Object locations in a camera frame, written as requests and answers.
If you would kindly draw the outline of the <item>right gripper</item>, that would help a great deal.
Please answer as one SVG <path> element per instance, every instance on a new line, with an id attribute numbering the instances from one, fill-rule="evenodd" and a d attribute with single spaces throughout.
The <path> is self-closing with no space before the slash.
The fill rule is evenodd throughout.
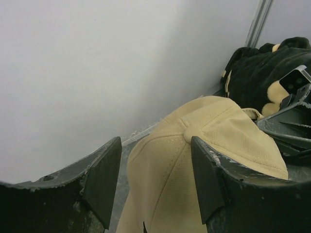
<path id="1" fill-rule="evenodd" d="M 256 122 L 274 139 L 284 160 L 311 159 L 311 85 L 286 97 L 280 112 Z"/>

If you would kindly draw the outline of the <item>tan sport cap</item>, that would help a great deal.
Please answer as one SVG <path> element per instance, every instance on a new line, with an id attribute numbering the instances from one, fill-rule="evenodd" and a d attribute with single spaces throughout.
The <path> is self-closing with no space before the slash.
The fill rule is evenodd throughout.
<path id="1" fill-rule="evenodd" d="M 132 149 L 129 194 L 119 233 L 205 233 L 192 169 L 190 142 L 201 138 L 216 151 L 263 174 L 288 179 L 274 140 L 255 124 L 261 114 L 233 100 L 207 96 L 163 118 Z"/>

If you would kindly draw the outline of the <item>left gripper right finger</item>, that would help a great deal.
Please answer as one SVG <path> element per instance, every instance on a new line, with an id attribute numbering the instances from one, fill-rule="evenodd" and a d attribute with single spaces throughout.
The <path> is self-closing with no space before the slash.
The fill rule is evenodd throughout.
<path id="1" fill-rule="evenodd" d="M 275 178 L 197 136 L 191 158 L 202 223 L 210 233 L 308 233 L 311 183 Z"/>

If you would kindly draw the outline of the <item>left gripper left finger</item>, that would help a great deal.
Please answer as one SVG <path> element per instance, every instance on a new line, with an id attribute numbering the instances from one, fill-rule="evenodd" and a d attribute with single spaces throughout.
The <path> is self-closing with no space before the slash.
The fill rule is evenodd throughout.
<path id="1" fill-rule="evenodd" d="M 103 233 L 110 225 L 120 163 L 121 139 L 114 137 L 36 182 L 2 182 L 1 232 Z"/>

